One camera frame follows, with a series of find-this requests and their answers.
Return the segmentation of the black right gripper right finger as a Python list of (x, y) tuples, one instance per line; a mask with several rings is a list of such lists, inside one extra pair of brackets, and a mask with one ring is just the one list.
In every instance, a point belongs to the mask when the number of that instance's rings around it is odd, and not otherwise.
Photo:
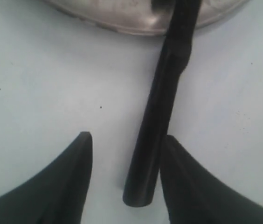
[(263, 206), (218, 180), (171, 135), (163, 141), (160, 176), (172, 224), (263, 224)]

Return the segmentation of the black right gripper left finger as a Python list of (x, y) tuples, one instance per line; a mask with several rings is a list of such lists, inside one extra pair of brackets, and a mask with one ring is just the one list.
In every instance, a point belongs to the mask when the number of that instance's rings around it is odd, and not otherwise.
[(79, 224), (92, 172), (92, 136), (81, 132), (46, 168), (0, 196), (0, 224)]

